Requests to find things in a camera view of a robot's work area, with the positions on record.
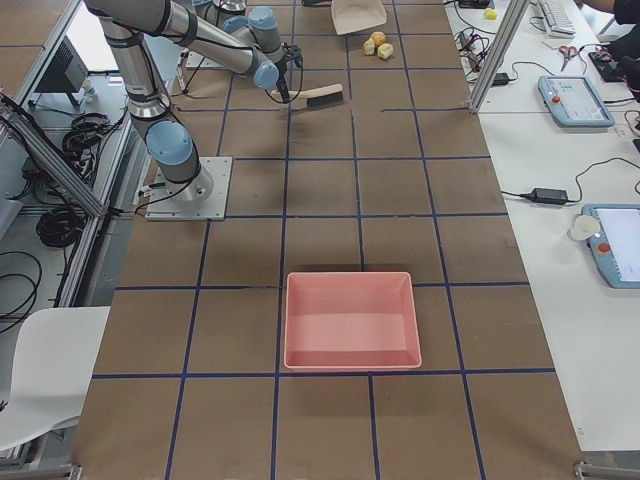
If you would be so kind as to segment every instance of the metal base plate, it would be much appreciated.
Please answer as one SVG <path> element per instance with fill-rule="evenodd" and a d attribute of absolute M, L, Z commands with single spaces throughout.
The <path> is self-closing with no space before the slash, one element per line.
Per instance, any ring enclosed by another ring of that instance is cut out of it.
<path fill-rule="evenodd" d="M 187 57 L 187 69 L 193 70 L 198 68 L 200 62 L 202 61 L 202 55 L 196 52 L 189 52 L 189 56 Z M 209 60 L 205 58 L 202 61 L 202 65 L 200 65 L 200 70 L 223 70 L 224 67 L 220 65 L 218 62 L 214 62 L 213 60 Z"/>
<path fill-rule="evenodd" d="M 180 202 L 173 198 L 149 205 L 145 218 L 147 220 L 224 220 L 231 180 L 231 157 L 200 157 L 202 168 L 213 178 L 213 191 L 204 200 Z M 164 182 L 162 172 L 158 171 L 156 182 Z M 167 191 L 154 190 L 151 202 L 166 197 Z"/>

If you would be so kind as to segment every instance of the pink plastic tray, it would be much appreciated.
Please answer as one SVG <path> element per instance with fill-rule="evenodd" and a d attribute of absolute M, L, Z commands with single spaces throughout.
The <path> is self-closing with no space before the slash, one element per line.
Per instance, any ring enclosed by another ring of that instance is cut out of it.
<path fill-rule="evenodd" d="M 299 372 L 406 370 L 422 363 L 405 272 L 291 273 L 284 364 Z"/>

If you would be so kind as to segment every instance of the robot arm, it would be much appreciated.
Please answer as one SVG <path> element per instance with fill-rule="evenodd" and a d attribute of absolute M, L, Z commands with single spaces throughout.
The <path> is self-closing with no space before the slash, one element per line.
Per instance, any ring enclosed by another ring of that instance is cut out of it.
<path fill-rule="evenodd" d="M 237 20 L 246 21 L 245 25 L 251 28 L 255 39 L 253 42 L 246 42 L 211 25 L 171 0 L 85 0 L 85 3 L 89 11 L 101 19 L 130 29 L 131 33 L 144 32 L 169 38 L 180 46 L 218 62 L 228 70 L 252 76 L 259 88 L 272 88 L 286 73 L 286 69 L 275 65 L 282 59 L 283 52 L 275 17 L 271 9 L 266 7 L 254 9 L 249 19 L 238 17 Z M 241 25 L 236 23 L 232 28 L 237 31 L 239 26 Z M 105 28 L 111 47 L 122 48 L 122 45 L 112 40 L 126 39 L 119 39 L 118 35 L 113 37 L 112 34 L 116 32 L 107 30 L 113 29 L 108 26 Z"/>
<path fill-rule="evenodd" d="M 171 0 L 85 0 L 100 18 L 107 43 L 129 96 L 132 123 L 156 159 L 168 198 L 203 202 L 213 180 L 202 167 L 189 132 L 171 112 L 170 97 L 146 45 L 144 34 L 163 36 L 249 76 L 256 86 L 274 86 L 287 103 L 287 63 L 301 66 L 296 47 L 284 47 L 273 12 L 256 7 L 248 17 L 234 15 L 221 30 Z"/>

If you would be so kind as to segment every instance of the keyboard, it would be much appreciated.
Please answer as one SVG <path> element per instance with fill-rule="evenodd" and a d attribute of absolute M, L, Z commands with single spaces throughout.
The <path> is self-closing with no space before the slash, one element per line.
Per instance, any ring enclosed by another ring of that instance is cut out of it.
<path fill-rule="evenodd" d="M 542 16 L 547 36 L 558 38 L 575 36 L 576 27 L 569 20 L 561 0 L 538 0 L 538 11 Z"/>

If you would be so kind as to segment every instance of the white cup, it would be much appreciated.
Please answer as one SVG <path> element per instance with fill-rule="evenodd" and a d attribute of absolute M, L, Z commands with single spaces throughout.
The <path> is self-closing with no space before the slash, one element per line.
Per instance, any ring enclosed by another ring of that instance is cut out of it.
<path fill-rule="evenodd" d="M 567 232 L 574 242 L 586 240 L 600 231 L 600 222 L 590 215 L 579 215 Z"/>

